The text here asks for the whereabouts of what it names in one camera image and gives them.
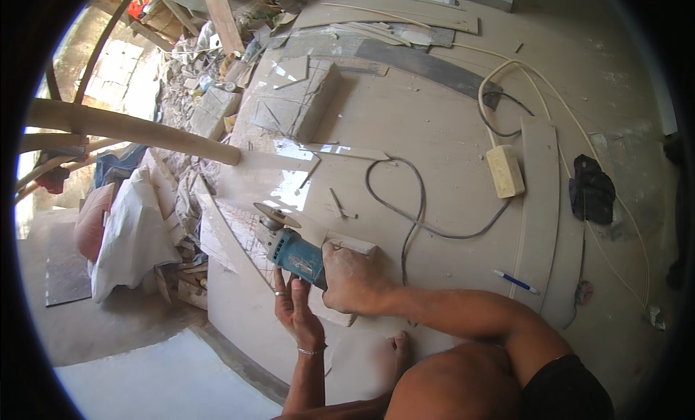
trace pen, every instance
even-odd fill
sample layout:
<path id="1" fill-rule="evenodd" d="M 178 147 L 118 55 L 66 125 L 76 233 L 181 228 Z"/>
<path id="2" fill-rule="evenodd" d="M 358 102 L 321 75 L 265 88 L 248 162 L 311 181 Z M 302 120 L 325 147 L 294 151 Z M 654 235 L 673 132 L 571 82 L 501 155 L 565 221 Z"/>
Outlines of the pen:
<path id="1" fill-rule="evenodd" d="M 527 285 L 526 283 L 522 283 L 521 281 L 517 280 L 516 278 L 514 278 L 514 277 L 512 277 L 512 276 L 508 276 L 507 274 L 505 274 L 505 273 L 503 273 L 503 272 L 501 272 L 501 271 L 498 271 L 497 269 L 495 269 L 495 273 L 496 273 L 497 275 L 499 275 L 500 277 L 502 277 L 502 278 L 504 278 L 504 279 L 506 279 L 506 280 L 511 281 L 511 282 L 514 283 L 515 285 L 523 287 L 524 289 L 526 289 L 528 292 L 531 292 L 532 294 L 536 294 L 536 295 L 539 294 L 538 291 L 535 290 L 533 287 Z"/>

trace small tool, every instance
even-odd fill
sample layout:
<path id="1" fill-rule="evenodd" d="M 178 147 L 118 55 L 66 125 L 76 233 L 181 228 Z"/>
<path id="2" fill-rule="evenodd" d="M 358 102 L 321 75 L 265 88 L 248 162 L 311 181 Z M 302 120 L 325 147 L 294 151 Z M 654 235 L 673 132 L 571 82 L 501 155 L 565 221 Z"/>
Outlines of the small tool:
<path id="1" fill-rule="evenodd" d="M 328 290 L 323 252 L 292 229 L 302 226 L 278 209 L 263 203 L 254 203 L 254 206 L 264 215 L 259 221 L 263 228 L 256 230 L 256 235 L 268 248 L 268 260 L 319 289 Z"/>
<path id="2" fill-rule="evenodd" d="M 505 280 L 511 281 L 512 283 L 514 283 L 514 284 L 517 285 L 517 286 L 523 287 L 523 288 L 526 289 L 528 292 L 531 292 L 532 294 L 539 295 L 539 293 L 538 293 L 537 290 L 535 290 L 533 287 L 527 285 L 526 283 L 522 283 L 521 281 L 517 280 L 516 278 L 514 278 L 514 277 L 512 277 L 512 276 L 508 276 L 507 274 L 505 274 L 505 273 L 503 273 L 503 272 L 501 272 L 501 271 L 498 271 L 497 269 L 495 269 L 495 273 L 496 273 L 497 275 L 499 275 L 500 277 L 504 278 Z"/>

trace white cable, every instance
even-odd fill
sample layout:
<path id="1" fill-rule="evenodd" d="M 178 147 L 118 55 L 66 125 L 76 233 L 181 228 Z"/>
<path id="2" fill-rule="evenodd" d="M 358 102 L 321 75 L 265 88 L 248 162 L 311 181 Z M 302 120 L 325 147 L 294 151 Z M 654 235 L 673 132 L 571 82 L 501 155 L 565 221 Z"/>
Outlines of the white cable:
<path id="1" fill-rule="evenodd" d="M 553 93 L 555 96 L 557 96 L 557 99 L 558 99 L 558 100 L 560 100 L 560 103 L 561 103 L 562 106 L 565 108 L 565 110 L 567 111 L 567 113 L 569 114 L 569 116 L 572 118 L 572 120 L 574 121 L 574 123 L 577 125 L 579 131 L 582 133 L 582 136 L 583 136 L 584 139 L 586 140 L 586 144 L 589 146 L 589 149 L 591 150 L 591 154 L 594 156 L 594 159 L 596 160 L 596 162 L 598 163 L 598 165 L 601 167 L 601 169 L 602 169 L 602 170 L 605 170 L 605 169 L 603 168 L 603 165 L 601 164 L 601 160 L 598 158 L 598 154 L 596 153 L 596 151 L 595 151 L 595 149 L 594 149 L 594 145 L 591 143 L 591 140 L 589 139 L 589 136 L 586 134 L 586 131 L 585 131 L 584 128 L 582 127 L 581 123 L 579 123 L 579 121 L 577 120 L 577 117 L 574 115 L 574 113 L 572 112 L 572 110 L 570 110 L 570 108 L 569 108 L 567 102 L 565 102 L 565 100 L 562 98 L 562 96 L 560 95 L 560 93 L 555 89 L 555 86 L 553 86 L 553 85 L 551 84 L 551 82 L 548 81 L 547 78 L 545 78 L 545 76 L 543 76 L 540 72 L 538 72 L 538 70 L 536 70 L 535 68 L 533 68 L 533 67 L 530 66 L 529 64 L 525 63 L 524 61 L 521 61 L 521 60 L 512 60 L 511 58 L 506 57 L 506 56 L 504 56 L 504 55 L 502 55 L 502 54 L 499 54 L 499 53 L 497 53 L 497 52 L 487 51 L 487 50 L 485 50 L 485 49 L 476 48 L 476 47 L 474 47 L 474 46 L 468 46 L 468 45 L 464 45 L 464 44 L 461 44 L 461 43 L 453 43 L 453 45 L 454 45 L 454 46 L 459 46 L 459 47 L 462 47 L 462 48 L 466 48 L 466 49 L 470 49 L 470 50 L 472 50 L 472 51 L 484 52 L 484 53 L 487 53 L 487 54 L 490 54 L 490 55 L 495 55 L 496 57 L 500 57 L 500 58 L 503 58 L 503 59 L 507 60 L 507 61 L 505 61 L 504 63 L 502 63 L 500 66 L 498 66 L 497 68 L 495 68 L 494 70 L 492 70 L 492 72 L 491 72 L 487 77 L 485 77 L 485 79 L 483 79 L 483 82 L 482 82 L 482 84 L 480 85 L 480 87 L 479 87 L 479 89 L 478 89 L 478 107 L 480 108 L 480 111 L 482 112 L 482 114 L 483 114 L 486 118 L 487 118 L 487 114 L 486 114 L 486 112 L 485 112 L 485 109 L 484 109 L 484 106 L 483 106 L 483 103 L 482 103 L 482 93 L 483 93 L 483 88 L 484 88 L 484 86 L 488 83 L 488 81 L 490 81 L 490 79 L 491 79 L 493 76 L 495 76 L 497 73 L 499 73 L 503 68 L 509 66 L 510 64 L 515 64 L 515 65 L 517 66 L 517 68 L 519 68 L 519 70 L 521 70 L 521 72 L 524 74 L 524 76 L 526 76 L 526 78 L 529 80 L 529 82 L 531 83 L 531 85 L 534 87 L 534 91 L 536 92 L 536 95 L 538 95 L 539 100 L 540 100 L 541 103 L 543 104 L 543 109 L 544 109 L 544 111 L 545 111 L 545 113 L 546 113 L 546 116 L 548 117 L 548 120 L 551 119 L 551 114 L 550 114 L 550 111 L 548 110 L 548 105 L 546 104 L 545 99 L 543 99 L 543 95 L 541 95 L 541 92 L 540 92 L 540 90 L 538 89 L 538 86 L 536 85 L 536 83 L 534 82 L 534 80 L 531 78 L 531 76 L 528 74 L 528 72 L 526 72 L 526 70 L 524 70 L 524 69 L 522 68 L 522 66 L 524 66 L 524 67 L 526 67 L 526 68 L 529 68 L 533 73 L 535 73 L 536 75 L 538 75 L 538 77 L 540 77 L 541 79 L 543 79 L 543 82 L 544 82 L 548 87 L 550 87 L 550 89 L 552 90 L 552 93 Z M 491 141 L 492 141 L 492 146 L 495 147 L 495 146 L 496 146 L 496 142 L 495 142 L 495 139 L 494 139 L 492 130 L 489 129 L 489 128 L 488 128 L 488 133 L 489 133 L 490 139 L 491 139 Z M 560 159 L 561 159 L 561 161 L 562 161 L 563 166 L 565 167 L 565 172 L 567 173 L 568 177 L 571 178 L 571 174 L 570 174 L 570 171 L 569 171 L 569 165 L 567 164 L 567 160 L 565 159 L 564 154 L 562 153 L 562 149 L 561 149 L 561 147 L 560 147 L 559 144 L 557 145 L 557 148 L 558 148 L 558 150 L 559 150 L 559 152 L 560 152 Z M 628 209 L 628 207 L 627 207 L 627 206 L 625 205 L 625 203 L 623 202 L 623 199 L 621 199 L 620 195 L 618 195 L 617 192 L 616 192 L 616 196 L 615 196 L 615 197 L 616 197 L 616 199 L 618 200 L 618 203 L 620 203 L 620 205 L 624 208 L 625 213 L 628 215 L 628 217 L 630 218 L 630 221 L 632 222 L 632 225 L 635 227 L 635 231 L 637 232 L 637 237 L 639 238 L 639 243 L 640 243 L 640 245 L 641 245 L 642 252 L 643 252 L 643 254 L 644 254 L 644 261 L 645 261 L 645 267 L 646 267 L 646 270 L 645 270 L 645 278 L 646 278 L 646 280 L 645 280 L 645 283 L 644 283 L 644 284 L 645 284 L 645 290 L 644 290 L 644 293 L 643 293 L 642 297 L 639 297 L 639 296 L 635 293 L 635 291 L 634 291 L 633 289 L 631 289 L 631 288 L 628 286 L 628 284 L 627 284 L 627 283 L 625 282 L 625 280 L 620 276 L 620 274 L 618 273 L 618 271 L 613 267 L 613 264 L 611 263 L 610 259 L 608 259 L 608 256 L 606 255 L 605 251 L 604 251 L 603 248 L 601 247 L 601 244 L 598 242 L 598 238 L 596 237 L 594 231 L 591 229 L 591 225 L 589 224 L 588 221 L 586 221 L 586 226 L 589 228 L 589 232 L 591 232 L 591 235 L 592 235 L 592 237 L 594 238 L 594 241 L 596 242 L 596 245 L 597 245 L 598 248 L 601 250 L 601 253 L 603 254 L 603 257 L 604 257 L 604 258 L 606 259 L 606 261 L 608 262 L 608 266 L 611 268 L 613 274 L 614 274 L 616 277 L 618 277 L 618 279 L 621 281 L 621 283 L 622 283 L 626 288 L 628 288 L 628 290 L 630 290 L 630 292 L 633 293 L 633 294 L 639 299 L 639 301 L 640 301 L 640 303 L 641 303 L 641 305 L 642 305 L 642 307 L 643 307 L 643 310 L 646 310 L 646 307 L 647 307 L 647 304 L 648 304 L 648 301 L 649 301 L 650 269 L 649 269 L 649 257 L 648 257 L 648 255 L 647 255 L 646 246 L 644 245 L 644 238 L 642 237 L 641 233 L 639 232 L 639 228 L 638 228 L 638 226 L 637 226 L 637 222 L 635 221 L 635 217 L 632 216 L 632 213 L 630 212 L 630 209 Z"/>

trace black cable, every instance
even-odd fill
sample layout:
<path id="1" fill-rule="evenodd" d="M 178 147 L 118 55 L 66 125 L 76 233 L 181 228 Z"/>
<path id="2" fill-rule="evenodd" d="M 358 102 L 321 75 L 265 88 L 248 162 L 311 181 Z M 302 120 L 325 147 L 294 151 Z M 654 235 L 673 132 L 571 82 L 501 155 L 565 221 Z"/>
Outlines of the black cable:
<path id="1" fill-rule="evenodd" d="M 535 117 L 535 116 L 536 116 L 534 113 L 531 112 L 531 110 L 529 110 L 528 108 L 526 108 L 526 105 L 524 105 L 524 104 L 521 103 L 519 100 L 517 100 L 517 98 L 513 97 L 512 95 L 506 94 L 506 93 L 504 93 L 504 92 L 484 92 L 484 93 L 482 94 L 482 99 L 483 99 L 483 101 L 485 100 L 485 96 L 491 95 L 491 94 L 499 94 L 500 96 L 507 96 L 508 98 L 510 98 L 511 100 L 513 100 L 514 102 L 516 102 L 517 105 L 519 105 L 520 107 L 522 107 L 527 113 L 529 113 L 529 114 L 531 115 L 531 117 Z M 482 113 L 482 110 L 481 110 L 480 108 L 476 108 L 476 109 L 478 110 L 478 114 L 480 114 L 480 118 L 483 120 L 483 122 L 485 123 L 485 125 L 486 125 L 488 128 L 490 128 L 490 130 L 491 130 L 492 132 L 494 132 L 495 135 L 498 135 L 499 137 L 513 137 L 513 136 L 515 136 L 516 134 L 521 134 L 521 129 L 517 129 L 517 130 L 515 130 L 514 132 L 512 132 L 511 134 L 502 134 L 501 132 L 498 132 L 495 128 L 492 127 L 492 125 L 490 124 L 490 122 L 489 122 L 489 121 L 487 120 L 487 118 L 485 117 L 485 114 Z"/>
<path id="2" fill-rule="evenodd" d="M 388 162 L 388 161 L 404 162 L 404 164 L 409 166 L 410 169 L 413 171 L 413 173 L 415 173 L 415 177 L 418 179 L 418 185 L 420 186 L 420 206 L 418 207 L 418 214 L 414 218 L 412 216 L 408 215 L 407 213 L 405 213 L 404 211 L 398 209 L 397 207 L 391 205 L 390 203 L 387 203 L 386 201 L 380 199 L 377 196 L 377 194 L 374 194 L 374 191 L 372 190 L 372 186 L 369 183 L 369 177 L 371 175 L 372 170 L 380 162 Z M 408 234 L 405 236 L 405 241 L 403 242 L 403 247 L 401 248 L 401 251 L 400 251 L 400 270 L 401 270 L 402 282 L 403 282 L 404 286 L 406 286 L 408 283 L 408 276 L 407 276 L 407 271 L 406 271 L 406 267 L 405 267 L 405 255 L 406 255 L 405 248 L 408 246 L 408 241 L 410 240 L 410 237 L 413 233 L 413 230 L 415 230 L 416 226 L 422 227 L 430 233 L 434 233 L 437 236 L 445 237 L 447 239 L 471 239 L 471 238 L 474 238 L 476 236 L 480 236 L 481 234 L 484 234 L 485 232 L 490 230 L 492 225 L 495 224 L 495 222 L 499 219 L 500 215 L 502 215 L 502 213 L 509 207 L 509 204 L 511 203 L 511 199 L 505 199 L 505 203 L 502 205 L 502 207 L 500 207 L 499 211 L 497 211 L 495 216 L 492 217 L 491 221 L 487 225 L 485 225 L 482 228 L 482 230 L 479 232 L 476 232 L 473 234 L 462 234 L 462 235 L 446 234 L 446 233 L 442 233 L 438 230 L 435 230 L 435 229 L 431 228 L 430 226 L 420 222 L 420 218 L 422 216 L 422 211 L 425 209 L 425 200 L 426 200 L 425 199 L 425 182 L 422 180 L 422 176 L 420 175 L 420 172 L 418 171 L 418 169 L 415 168 L 415 166 L 409 160 L 406 160 L 402 157 L 391 156 L 387 160 L 378 160 L 378 161 L 372 162 L 372 164 L 370 164 L 369 167 L 367 168 L 367 171 L 364 173 L 364 185 L 367 187 L 367 191 L 369 192 L 369 194 L 375 200 L 377 200 L 382 205 L 393 210 L 395 213 L 399 214 L 400 216 L 403 216 L 405 219 L 408 219 L 413 223 L 413 225 L 411 225 L 411 227 L 410 227 L 410 230 L 408 230 Z"/>

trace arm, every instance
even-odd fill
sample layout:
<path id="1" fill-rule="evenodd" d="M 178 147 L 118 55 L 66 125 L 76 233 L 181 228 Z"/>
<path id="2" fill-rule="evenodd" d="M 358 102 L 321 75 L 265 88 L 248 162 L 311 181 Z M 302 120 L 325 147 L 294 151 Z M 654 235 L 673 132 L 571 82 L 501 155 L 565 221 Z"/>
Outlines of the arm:
<path id="1" fill-rule="evenodd" d="M 547 363 L 572 348 L 538 314 L 510 298 L 477 290 L 396 286 L 359 253 L 323 248 L 327 307 L 342 312 L 394 316 L 474 340 L 495 340 L 511 360 L 521 387 Z"/>
<path id="2" fill-rule="evenodd" d="M 323 372 L 323 350 L 325 336 L 323 326 L 308 308 L 308 290 L 311 287 L 296 275 L 290 277 L 288 285 L 282 277 L 282 269 L 275 268 L 275 316 L 297 341 L 299 358 L 292 374 L 290 391 L 285 400 L 282 414 L 298 414 L 323 407 L 326 393 Z"/>

